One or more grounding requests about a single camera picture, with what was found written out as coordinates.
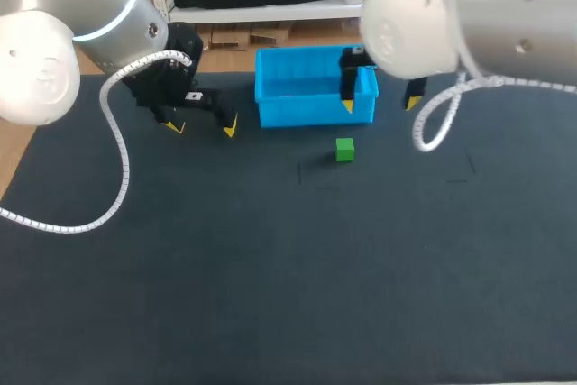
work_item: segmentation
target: metal screw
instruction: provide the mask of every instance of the metal screw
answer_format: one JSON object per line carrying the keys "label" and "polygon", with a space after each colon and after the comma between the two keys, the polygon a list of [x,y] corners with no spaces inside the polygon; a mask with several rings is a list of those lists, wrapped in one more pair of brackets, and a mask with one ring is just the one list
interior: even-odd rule
{"label": "metal screw", "polygon": [[532,49],[533,49],[533,44],[527,38],[524,38],[521,41],[519,41],[519,43],[517,44],[517,47],[516,47],[517,53],[520,53],[520,54],[525,54],[528,51],[531,51]]}
{"label": "metal screw", "polygon": [[148,26],[148,34],[152,38],[156,38],[156,36],[159,34],[159,26],[157,26],[156,23],[151,23],[151,25]]}

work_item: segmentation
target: green block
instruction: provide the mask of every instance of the green block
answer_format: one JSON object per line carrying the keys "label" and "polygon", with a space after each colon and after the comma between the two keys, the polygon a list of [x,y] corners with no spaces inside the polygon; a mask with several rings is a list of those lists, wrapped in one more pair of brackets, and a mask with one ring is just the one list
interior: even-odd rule
{"label": "green block", "polygon": [[336,162],[353,162],[353,139],[336,139]]}

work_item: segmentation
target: white shelf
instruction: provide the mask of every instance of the white shelf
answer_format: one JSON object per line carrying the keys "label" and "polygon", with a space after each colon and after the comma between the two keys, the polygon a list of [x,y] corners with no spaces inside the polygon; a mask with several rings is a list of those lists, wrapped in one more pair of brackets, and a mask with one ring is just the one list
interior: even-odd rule
{"label": "white shelf", "polygon": [[321,0],[297,5],[263,6],[238,9],[174,8],[170,11],[171,22],[193,24],[282,22],[291,20],[319,20],[332,18],[355,18],[362,14],[362,4],[347,5],[343,0]]}

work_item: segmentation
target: blue bin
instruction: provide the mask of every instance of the blue bin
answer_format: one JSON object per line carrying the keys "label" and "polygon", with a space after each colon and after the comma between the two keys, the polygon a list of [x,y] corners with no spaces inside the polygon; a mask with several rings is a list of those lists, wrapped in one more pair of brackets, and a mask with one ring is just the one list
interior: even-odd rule
{"label": "blue bin", "polygon": [[369,124],[379,96],[373,69],[359,68],[354,110],[341,102],[343,49],[351,46],[259,50],[256,57],[256,102],[261,127]]}

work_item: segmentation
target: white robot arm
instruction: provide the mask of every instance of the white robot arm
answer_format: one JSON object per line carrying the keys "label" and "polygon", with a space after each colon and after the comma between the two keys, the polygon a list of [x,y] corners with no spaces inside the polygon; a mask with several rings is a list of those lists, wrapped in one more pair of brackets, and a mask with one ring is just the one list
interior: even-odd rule
{"label": "white robot arm", "polygon": [[0,117],[40,125],[67,113],[79,87],[73,42],[114,73],[168,37],[149,0],[0,0]]}
{"label": "white robot arm", "polygon": [[577,85],[577,0],[365,0],[373,61],[400,78],[467,70]]}

